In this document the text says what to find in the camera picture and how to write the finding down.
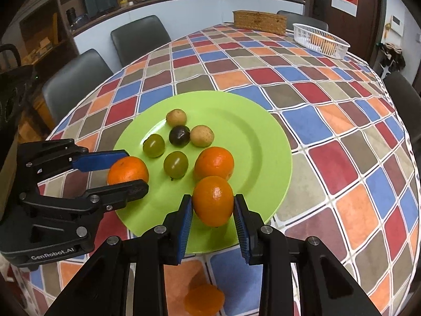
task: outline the blue tile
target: blue tile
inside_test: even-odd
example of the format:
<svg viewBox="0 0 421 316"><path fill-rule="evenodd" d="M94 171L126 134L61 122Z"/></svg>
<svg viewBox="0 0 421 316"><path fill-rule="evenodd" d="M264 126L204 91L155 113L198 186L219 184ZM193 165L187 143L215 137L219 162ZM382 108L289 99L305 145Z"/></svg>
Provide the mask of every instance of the blue tile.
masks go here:
<svg viewBox="0 0 421 316"><path fill-rule="evenodd" d="M305 145L333 136L313 106L287 110L282 112L282 115Z"/></svg>
<svg viewBox="0 0 421 316"><path fill-rule="evenodd" d="M209 38L208 37L205 37L205 36L203 36L203 37L196 37L196 38L190 38L190 41L192 43L202 42L204 40L209 40Z"/></svg>
<svg viewBox="0 0 421 316"><path fill-rule="evenodd" d="M408 229L409 232L418 219L418 207L409 187L406 189L400 200L400 207L403 211L406 229Z"/></svg>
<svg viewBox="0 0 421 316"><path fill-rule="evenodd" d="M166 87L144 92L140 95L138 112L144 112L146 109L153 106L155 103L165 100L166 98L171 97L172 95L172 85L167 85Z"/></svg>
<svg viewBox="0 0 421 316"><path fill-rule="evenodd" d="M370 121L380 120L380 115L374 108L365 100L354 100L354 102L367 114Z"/></svg>
<svg viewBox="0 0 421 316"><path fill-rule="evenodd" d="M36 270L36 271L29 272L29 278L31 279L31 283L33 285L40 288L41 290L44 289L41 267L38 267L38 270Z"/></svg>
<svg viewBox="0 0 421 316"><path fill-rule="evenodd" d="M344 70L339 68L332 68L333 71L335 71L339 76L341 76L346 81L353 81L354 79L348 75Z"/></svg>
<svg viewBox="0 0 421 316"><path fill-rule="evenodd" d="M368 178L367 186L380 216L384 219L396 198L382 167L378 167Z"/></svg>
<svg viewBox="0 0 421 316"><path fill-rule="evenodd" d="M218 59L225 59L225 58L228 58L228 56L222 51L216 51L216 52L203 53L200 55L200 58L204 62L209 62L209 61L216 61Z"/></svg>
<svg viewBox="0 0 421 316"><path fill-rule="evenodd" d="M397 123L395 118L393 116L389 116L387 119L384 119L384 121L389 126L396 139L402 140L404 137L403 129L399 126L399 123Z"/></svg>
<svg viewBox="0 0 421 316"><path fill-rule="evenodd" d="M239 249L216 254L210 262L216 286L225 294L224 311L227 316L259 308L262 265L247 265Z"/></svg>
<svg viewBox="0 0 421 316"><path fill-rule="evenodd" d="M67 126L67 124L69 123L69 121L70 121L70 117L72 116L72 114L70 114L68 117L66 117L63 121L62 121L62 123L58 126L58 128L56 129L56 134L57 133L59 133L59 132L61 132L63 129L65 129L66 128L66 126Z"/></svg>
<svg viewBox="0 0 421 316"><path fill-rule="evenodd" d="M128 85L125 85L121 88L119 88L115 94L114 100L112 101L113 103L125 100L128 97L131 97L133 95L138 94L139 90L140 90L140 84L142 83L142 81L136 81L133 83L130 83Z"/></svg>
<svg viewBox="0 0 421 316"><path fill-rule="evenodd" d="M280 66L275 68L275 70L278 71L282 75L282 77L284 77L289 82L310 81L310 79L307 76L305 76L301 71L292 66Z"/></svg>
<svg viewBox="0 0 421 316"><path fill-rule="evenodd" d="M283 47L298 47L297 45L290 43L290 42L277 42L279 45L282 45Z"/></svg>
<svg viewBox="0 0 421 316"><path fill-rule="evenodd" d="M257 104L259 104L266 110L273 109L272 105L268 102L268 100L266 100L266 98L263 96L263 93L260 91L260 89L255 85L250 85L248 87L230 90L229 92L231 92L232 94L240 95L249 100L252 100L253 102L256 102Z"/></svg>
<svg viewBox="0 0 421 316"><path fill-rule="evenodd" d="M176 51L176 52L173 52L173 59L179 59L179 58L182 58L182 57L188 57L188 56L191 56L191 55L194 55L194 54L195 54L195 52L194 52L193 49L186 49L186 50Z"/></svg>
<svg viewBox="0 0 421 316"><path fill-rule="evenodd" d="M264 47L263 44L256 42L256 41L252 41L252 42L239 42L242 46L244 47Z"/></svg>

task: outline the dining table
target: dining table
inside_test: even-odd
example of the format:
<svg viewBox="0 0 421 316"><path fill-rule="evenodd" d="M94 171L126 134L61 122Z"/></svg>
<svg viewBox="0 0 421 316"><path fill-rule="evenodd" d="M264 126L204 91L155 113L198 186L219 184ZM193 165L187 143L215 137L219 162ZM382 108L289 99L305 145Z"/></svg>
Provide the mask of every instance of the dining table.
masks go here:
<svg viewBox="0 0 421 316"><path fill-rule="evenodd" d="M270 225L292 238L319 237L380 313L397 315L418 262L420 180L408 132L383 82L350 52L336 60L300 46L288 31L276 35L232 24L209 27L117 72L80 101L48 139L72 138L90 152L113 150L146 109L198 90L248 98L279 123L293 171ZM107 170L72 170L40 183L39 191L73 198L106 184ZM135 237L115 211L104 214L96 248L111 235ZM89 256L35 271L13 268L34 315L46 312ZM300 302L294 265L292 271L296 316ZM133 280L131 270L127 315L132 314ZM221 316L258 313L262 266L247 265L236 245L165 266L169 316L188 316L184 297L207 283L225 294Z"/></svg>

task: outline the chair backrest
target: chair backrest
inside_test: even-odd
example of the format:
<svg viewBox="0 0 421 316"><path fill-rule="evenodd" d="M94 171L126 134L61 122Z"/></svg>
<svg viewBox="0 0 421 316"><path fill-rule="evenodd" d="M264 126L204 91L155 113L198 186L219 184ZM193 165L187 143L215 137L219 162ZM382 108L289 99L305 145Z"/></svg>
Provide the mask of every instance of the chair backrest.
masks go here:
<svg viewBox="0 0 421 316"><path fill-rule="evenodd" d="M402 119L411 143L421 139L421 98L399 71L389 73L383 83Z"/></svg>
<svg viewBox="0 0 421 316"><path fill-rule="evenodd" d="M43 86L43 96L53 120L59 123L87 94L111 76L111 69L94 49L72 59Z"/></svg>
<svg viewBox="0 0 421 316"><path fill-rule="evenodd" d="M156 15L132 21L115 29L111 32L111 39L122 66L171 41L167 30Z"/></svg>
<svg viewBox="0 0 421 316"><path fill-rule="evenodd" d="M280 10L276 14L284 15L284 16L287 17L287 29L289 29L289 30L294 29L293 24L302 23L304 25L313 26L313 27L316 27L316 28L321 29L323 31L329 32L328 24L323 22L323 21L320 21L320 20L317 20L317 19L314 19L314 18L310 18L310 17L307 17L305 15L301 15L301 14L297 14L297 13L286 12L284 10Z"/></svg>

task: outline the screw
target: screw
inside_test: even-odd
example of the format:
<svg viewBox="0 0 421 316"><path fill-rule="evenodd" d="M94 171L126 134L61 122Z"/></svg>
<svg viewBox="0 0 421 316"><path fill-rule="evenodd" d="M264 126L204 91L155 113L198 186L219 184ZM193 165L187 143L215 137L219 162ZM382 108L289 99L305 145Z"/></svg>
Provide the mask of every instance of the screw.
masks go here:
<svg viewBox="0 0 421 316"><path fill-rule="evenodd" d="M262 226L260 230L265 234L270 234L273 232L273 228L271 226Z"/></svg>
<svg viewBox="0 0 421 316"><path fill-rule="evenodd" d="M107 239L107 244L109 244L109 245L115 245L116 243L118 242L118 237L117 236L110 236L108 239Z"/></svg>
<svg viewBox="0 0 421 316"><path fill-rule="evenodd" d="M92 203L99 202L99 196L98 195L91 195L91 197L89 199L91 200Z"/></svg>
<svg viewBox="0 0 421 316"><path fill-rule="evenodd" d="M88 234L88 231L85 227L77 227L76 234L80 238L84 238Z"/></svg>
<svg viewBox="0 0 421 316"><path fill-rule="evenodd" d="M309 236L307 241L313 246L317 246L318 244L320 244L320 239L317 236Z"/></svg>
<svg viewBox="0 0 421 316"><path fill-rule="evenodd" d="M159 225L159 226L156 226L155 228L154 228L154 232L155 233L157 233L157 234L163 234L163 233L165 233L167 231L167 227L165 227L165 226L163 226L163 225Z"/></svg>

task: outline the countertop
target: countertop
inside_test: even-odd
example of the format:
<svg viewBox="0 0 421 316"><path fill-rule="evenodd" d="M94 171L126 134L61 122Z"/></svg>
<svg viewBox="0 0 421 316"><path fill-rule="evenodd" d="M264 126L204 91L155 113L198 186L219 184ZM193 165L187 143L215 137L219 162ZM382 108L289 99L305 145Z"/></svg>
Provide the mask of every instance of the countertop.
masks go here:
<svg viewBox="0 0 421 316"><path fill-rule="evenodd" d="M101 23L105 20L113 18L114 16L117 16L121 13L125 13L125 12L128 12L130 10L134 10L136 8L141 8L141 7L144 7L144 6L148 6L150 4L155 4L155 3L164 2L164 1L171 1L171 0L149 0L149 1L139 2L137 4L134 4L133 6L119 8L117 10L114 10L114 11L106 14L106 15L103 15L103 16L100 16L99 18L91 20L89 23L87 23L87 24L81 26L80 28L78 28L77 30L73 31L71 34L73 36L76 36L76 35L84 32L85 30L87 30L87 29L89 29L89 28L91 28L95 25L98 25L99 23ZM298 4L305 4L305 1L303 1L303 0L284 0L284 1L295 2L295 3L298 3Z"/></svg>

